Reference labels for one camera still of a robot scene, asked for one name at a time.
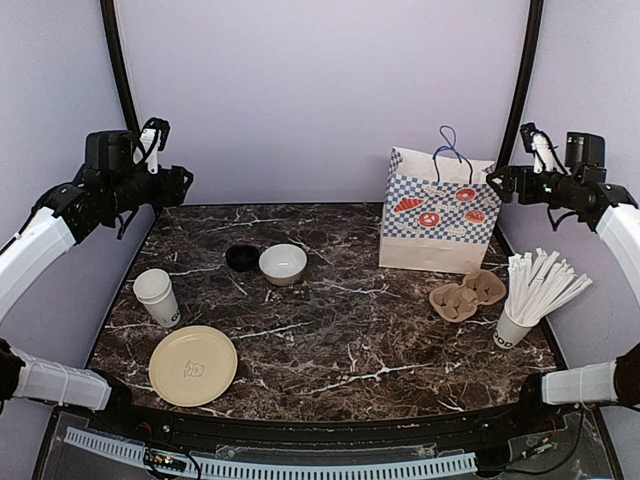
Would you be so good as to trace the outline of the brown cardboard cup carrier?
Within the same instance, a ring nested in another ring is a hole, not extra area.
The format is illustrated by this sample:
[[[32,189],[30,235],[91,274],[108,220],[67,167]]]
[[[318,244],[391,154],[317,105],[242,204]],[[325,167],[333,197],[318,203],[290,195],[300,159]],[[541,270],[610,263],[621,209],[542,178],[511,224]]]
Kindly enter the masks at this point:
[[[460,323],[474,316],[479,306],[502,300],[507,288],[493,272],[477,270],[467,274],[461,284],[446,284],[429,294],[436,313],[449,323]]]

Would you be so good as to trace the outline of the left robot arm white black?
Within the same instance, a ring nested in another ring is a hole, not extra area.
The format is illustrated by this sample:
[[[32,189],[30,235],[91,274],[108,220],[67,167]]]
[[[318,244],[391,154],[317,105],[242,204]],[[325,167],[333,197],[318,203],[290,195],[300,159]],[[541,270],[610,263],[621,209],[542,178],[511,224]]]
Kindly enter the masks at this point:
[[[157,154],[168,137],[159,120],[141,137],[127,130],[91,133],[82,167],[67,183],[44,193],[30,216],[1,249],[1,313],[7,315],[31,285],[61,256],[100,226],[124,234],[143,205],[181,205],[194,176],[181,166],[161,167]],[[29,355],[1,342],[1,400],[13,398],[101,411],[120,436],[141,427],[140,412],[124,399],[126,387],[90,369]]]

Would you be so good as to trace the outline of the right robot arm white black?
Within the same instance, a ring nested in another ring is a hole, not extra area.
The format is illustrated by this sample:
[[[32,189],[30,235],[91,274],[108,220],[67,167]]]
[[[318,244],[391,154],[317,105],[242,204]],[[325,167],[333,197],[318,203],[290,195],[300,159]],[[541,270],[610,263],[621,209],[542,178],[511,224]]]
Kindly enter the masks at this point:
[[[532,166],[502,166],[487,176],[499,198],[522,205],[544,204],[554,229],[571,216],[586,224],[608,247],[635,295],[639,294],[639,205],[627,189],[606,181],[605,139],[569,132],[561,162],[549,136],[533,123],[520,127]],[[532,393],[510,413],[521,434],[534,432],[549,416],[549,405],[600,404],[639,409],[639,347],[600,364],[529,378]]]

